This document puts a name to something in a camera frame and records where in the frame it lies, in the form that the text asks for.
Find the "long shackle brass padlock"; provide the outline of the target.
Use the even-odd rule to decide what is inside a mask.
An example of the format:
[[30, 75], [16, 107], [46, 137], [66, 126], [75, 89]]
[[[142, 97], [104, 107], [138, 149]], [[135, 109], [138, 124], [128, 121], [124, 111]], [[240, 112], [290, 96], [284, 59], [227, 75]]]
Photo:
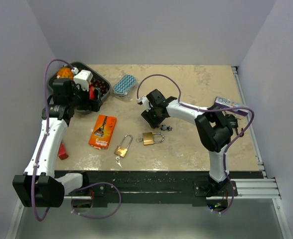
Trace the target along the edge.
[[[127, 146], [123, 146], [125, 140], [129, 138], [129, 143]], [[133, 136], [130, 134], [126, 134], [123, 139], [121, 140], [120, 144], [116, 147], [114, 154], [116, 155], [116, 159], [119, 160], [120, 158], [124, 158], [130, 145], [132, 144]]]

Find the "small brass padlock with keys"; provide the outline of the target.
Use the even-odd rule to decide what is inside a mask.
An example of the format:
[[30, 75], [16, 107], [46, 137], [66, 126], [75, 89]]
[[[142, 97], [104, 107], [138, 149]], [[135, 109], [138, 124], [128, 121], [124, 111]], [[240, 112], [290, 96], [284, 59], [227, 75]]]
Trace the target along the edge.
[[169, 125], [165, 125], [165, 124], [161, 125], [159, 128], [162, 131], [172, 131], [172, 127]]

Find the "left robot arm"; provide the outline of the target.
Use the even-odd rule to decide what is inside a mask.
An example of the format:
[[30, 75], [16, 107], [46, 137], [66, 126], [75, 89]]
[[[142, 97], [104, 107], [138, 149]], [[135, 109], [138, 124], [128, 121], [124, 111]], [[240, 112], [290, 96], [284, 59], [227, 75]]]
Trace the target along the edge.
[[81, 173], [67, 173], [55, 178], [55, 161], [60, 144], [77, 108], [98, 112], [101, 90], [87, 81], [76, 83], [62, 78], [53, 81], [53, 93], [46, 98], [42, 126], [34, 154], [22, 175], [15, 175], [12, 185], [25, 207], [60, 207], [64, 197], [75, 191], [86, 195], [89, 181]]

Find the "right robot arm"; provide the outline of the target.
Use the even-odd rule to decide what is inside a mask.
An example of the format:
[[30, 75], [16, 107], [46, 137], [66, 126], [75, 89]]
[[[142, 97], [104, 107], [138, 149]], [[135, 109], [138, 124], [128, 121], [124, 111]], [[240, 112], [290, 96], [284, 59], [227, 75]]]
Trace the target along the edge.
[[166, 118], [177, 118], [196, 126], [202, 145], [208, 150], [210, 170], [207, 182], [199, 186], [206, 196], [219, 196], [227, 189], [227, 149], [233, 130], [224, 114], [215, 106], [203, 108], [180, 101], [176, 97], [165, 98], [157, 89], [137, 99], [144, 107], [142, 117], [151, 128], [159, 126]]

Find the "dark grape bunch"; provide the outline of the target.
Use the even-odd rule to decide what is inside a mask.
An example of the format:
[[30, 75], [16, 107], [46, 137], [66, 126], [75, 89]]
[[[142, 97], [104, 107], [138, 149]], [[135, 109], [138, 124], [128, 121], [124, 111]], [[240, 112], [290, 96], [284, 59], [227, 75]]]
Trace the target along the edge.
[[91, 80], [91, 86], [99, 88], [102, 94], [106, 94], [110, 89], [109, 84], [105, 80], [98, 78], [93, 78]]

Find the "short shackle brass padlock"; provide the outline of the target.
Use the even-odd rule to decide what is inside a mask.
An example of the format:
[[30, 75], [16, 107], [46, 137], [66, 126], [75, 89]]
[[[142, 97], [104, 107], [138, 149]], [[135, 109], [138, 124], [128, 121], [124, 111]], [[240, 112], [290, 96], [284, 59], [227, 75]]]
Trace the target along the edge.
[[142, 142], [143, 145], [153, 145], [163, 141], [164, 135], [161, 132], [145, 132], [136, 139], [136, 142]]

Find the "orange flower ball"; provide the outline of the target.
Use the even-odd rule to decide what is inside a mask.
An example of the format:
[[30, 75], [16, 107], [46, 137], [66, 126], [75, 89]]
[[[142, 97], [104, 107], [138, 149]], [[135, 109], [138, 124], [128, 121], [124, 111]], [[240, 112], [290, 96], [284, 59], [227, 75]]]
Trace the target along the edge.
[[56, 78], [68, 78], [73, 80], [74, 74], [69, 67], [62, 67], [57, 71]]

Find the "grey fruit tray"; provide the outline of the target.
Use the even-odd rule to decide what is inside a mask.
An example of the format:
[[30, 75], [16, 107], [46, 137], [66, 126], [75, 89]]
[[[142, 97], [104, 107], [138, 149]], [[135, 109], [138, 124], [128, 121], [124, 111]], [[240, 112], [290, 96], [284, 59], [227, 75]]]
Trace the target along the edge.
[[[111, 92], [111, 84], [108, 80], [106, 80], [104, 77], [102, 77], [99, 73], [97, 73], [95, 70], [93, 70], [91, 67], [89, 67], [88, 65], [82, 63], [82, 62], [71, 62], [71, 65], [78, 68], [79, 71], [81, 70], [87, 70], [90, 71], [93, 75], [93, 78], [91, 80], [91, 83], [93, 84], [93, 86], [95, 88], [99, 88], [100, 89], [100, 93], [101, 93], [101, 101], [104, 103], [104, 101], [106, 101], [106, 99], [109, 97], [110, 92]], [[56, 79], [57, 76], [56, 72], [55, 74], [53, 74], [47, 81], [47, 87], [50, 91], [53, 92], [52, 86], [53, 86], [53, 81]], [[85, 110], [84, 108], [78, 108], [76, 110], [77, 112], [79, 112], [80, 114], [90, 114], [91, 111], [90, 110]]]

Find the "orange razor box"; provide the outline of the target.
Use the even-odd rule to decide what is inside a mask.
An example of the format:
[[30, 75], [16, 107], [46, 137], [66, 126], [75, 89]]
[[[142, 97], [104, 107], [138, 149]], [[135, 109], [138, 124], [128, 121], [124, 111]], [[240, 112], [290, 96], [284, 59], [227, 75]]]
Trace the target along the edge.
[[99, 115], [88, 144], [97, 149], [108, 149], [116, 123], [116, 117]]

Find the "blue zigzag sponge pack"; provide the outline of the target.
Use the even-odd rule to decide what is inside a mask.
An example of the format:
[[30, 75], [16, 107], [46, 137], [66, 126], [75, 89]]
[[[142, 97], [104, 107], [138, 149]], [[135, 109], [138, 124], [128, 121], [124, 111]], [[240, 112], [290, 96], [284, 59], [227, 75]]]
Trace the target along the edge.
[[120, 99], [127, 98], [137, 83], [138, 81], [133, 75], [123, 75], [122, 78], [113, 86], [113, 95]]

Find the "red small box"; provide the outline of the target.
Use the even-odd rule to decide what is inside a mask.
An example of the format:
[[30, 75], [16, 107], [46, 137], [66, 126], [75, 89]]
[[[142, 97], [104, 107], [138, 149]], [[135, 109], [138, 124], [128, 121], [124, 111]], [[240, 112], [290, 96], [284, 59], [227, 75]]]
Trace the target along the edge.
[[57, 156], [60, 160], [65, 160], [69, 157], [68, 153], [66, 152], [65, 146], [62, 142], [60, 143]]

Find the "keys of long padlock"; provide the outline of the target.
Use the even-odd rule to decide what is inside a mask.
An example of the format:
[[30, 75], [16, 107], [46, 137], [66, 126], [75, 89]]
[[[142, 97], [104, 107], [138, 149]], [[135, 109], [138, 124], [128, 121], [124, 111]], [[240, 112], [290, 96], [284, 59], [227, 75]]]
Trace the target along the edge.
[[122, 167], [122, 165], [121, 165], [121, 157], [120, 156], [116, 156], [116, 163], [120, 166], [120, 167]]

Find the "purple white box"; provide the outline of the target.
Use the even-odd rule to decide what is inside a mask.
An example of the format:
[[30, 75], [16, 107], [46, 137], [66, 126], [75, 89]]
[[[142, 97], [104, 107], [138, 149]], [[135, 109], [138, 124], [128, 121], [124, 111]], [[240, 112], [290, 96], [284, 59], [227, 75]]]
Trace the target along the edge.
[[[214, 105], [218, 106], [221, 109], [233, 108], [233, 107], [243, 107], [243, 105], [241, 103], [238, 103], [236, 101], [226, 99], [223, 97], [219, 97], [219, 96], [217, 96], [215, 98]], [[234, 109], [234, 110], [230, 110], [230, 112], [233, 112], [233, 113], [241, 115], [241, 116], [247, 116], [249, 113], [246, 109]]]

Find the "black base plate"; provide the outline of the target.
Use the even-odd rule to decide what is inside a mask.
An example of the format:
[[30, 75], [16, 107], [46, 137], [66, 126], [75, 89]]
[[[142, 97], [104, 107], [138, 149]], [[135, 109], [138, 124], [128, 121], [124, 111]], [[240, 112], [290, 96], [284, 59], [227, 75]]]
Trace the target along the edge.
[[81, 171], [82, 189], [71, 197], [93, 197], [94, 207], [109, 203], [188, 204], [205, 207], [207, 197], [231, 193], [227, 184], [212, 190], [207, 171]]

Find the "aluminium frame rail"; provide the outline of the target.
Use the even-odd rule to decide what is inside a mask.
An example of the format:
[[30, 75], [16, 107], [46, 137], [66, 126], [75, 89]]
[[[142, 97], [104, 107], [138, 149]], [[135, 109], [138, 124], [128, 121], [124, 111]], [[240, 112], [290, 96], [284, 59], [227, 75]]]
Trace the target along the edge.
[[243, 199], [280, 199], [281, 195], [275, 178], [269, 179], [262, 161], [253, 127], [249, 128], [253, 141], [254, 151], [258, 162], [259, 171], [263, 179], [235, 179], [238, 186], [238, 198]]

